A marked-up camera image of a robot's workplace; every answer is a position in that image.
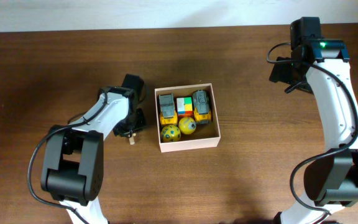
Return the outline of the yellow wooden pellet drum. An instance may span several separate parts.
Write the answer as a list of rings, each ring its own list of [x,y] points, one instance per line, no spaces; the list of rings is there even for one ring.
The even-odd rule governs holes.
[[[134,133],[133,131],[130,131],[130,133],[129,133],[129,135],[127,137],[128,137],[128,140],[129,140],[129,144],[134,145],[135,144],[136,133]]]

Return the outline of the yellow grey dump truck toy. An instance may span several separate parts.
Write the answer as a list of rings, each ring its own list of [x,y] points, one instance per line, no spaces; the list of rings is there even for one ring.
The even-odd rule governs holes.
[[[178,124],[178,114],[175,109],[175,102],[173,94],[168,95],[159,95],[159,106],[160,106],[160,125],[166,126],[169,124],[177,125]]]

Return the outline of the yellow ball blue letters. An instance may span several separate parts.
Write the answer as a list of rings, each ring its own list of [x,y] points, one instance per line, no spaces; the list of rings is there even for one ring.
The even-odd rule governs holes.
[[[180,129],[173,124],[164,126],[160,135],[163,142],[177,142],[181,139]]]

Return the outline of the multicolour puzzle cube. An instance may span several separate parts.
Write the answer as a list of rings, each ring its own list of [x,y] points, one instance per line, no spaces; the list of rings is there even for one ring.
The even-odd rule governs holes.
[[[182,97],[176,99],[178,117],[192,117],[193,116],[193,102],[192,97]]]

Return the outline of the yellow ball with eye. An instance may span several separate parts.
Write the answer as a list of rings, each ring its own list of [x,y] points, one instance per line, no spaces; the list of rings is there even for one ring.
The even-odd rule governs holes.
[[[196,122],[192,117],[184,117],[179,121],[178,127],[183,134],[193,134],[196,130]]]

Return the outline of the yellow grey mixer truck toy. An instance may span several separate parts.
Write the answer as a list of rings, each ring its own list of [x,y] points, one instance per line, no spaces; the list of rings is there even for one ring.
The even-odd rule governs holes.
[[[208,124],[212,120],[211,109],[209,107],[209,97],[206,91],[197,90],[193,93],[193,114],[197,124]]]

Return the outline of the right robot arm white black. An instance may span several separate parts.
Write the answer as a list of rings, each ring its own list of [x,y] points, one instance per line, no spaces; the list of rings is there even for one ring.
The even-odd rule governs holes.
[[[325,223],[329,216],[358,203],[358,105],[352,89],[350,56],[344,41],[327,39],[317,17],[290,26],[289,57],[273,63],[270,81],[287,92],[314,95],[324,134],[324,152],[298,164],[305,191],[274,217],[275,223]]]

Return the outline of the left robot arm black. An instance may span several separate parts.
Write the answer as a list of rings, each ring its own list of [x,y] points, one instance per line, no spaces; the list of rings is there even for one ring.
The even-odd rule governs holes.
[[[99,203],[104,175],[104,140],[110,133],[128,138],[146,126],[140,96],[141,77],[127,74],[121,86],[98,91],[94,106],[66,126],[53,126],[46,137],[40,186],[65,209],[73,223],[107,223]]]

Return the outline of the white cardboard box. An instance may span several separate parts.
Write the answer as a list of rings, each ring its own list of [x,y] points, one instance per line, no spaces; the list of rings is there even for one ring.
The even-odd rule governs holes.
[[[209,124],[202,124],[201,126],[197,126],[193,134],[184,135],[177,142],[163,142],[160,135],[162,126],[160,124],[159,118],[160,108],[158,97],[160,95],[166,95],[170,93],[173,93],[173,95],[177,97],[186,97],[191,96],[196,90],[207,91],[212,112],[212,122]],[[157,135],[161,152],[184,151],[218,146],[221,139],[221,132],[219,128],[218,114],[216,111],[216,101],[214,99],[213,86],[211,83],[156,88],[154,90],[154,95],[157,115]]]

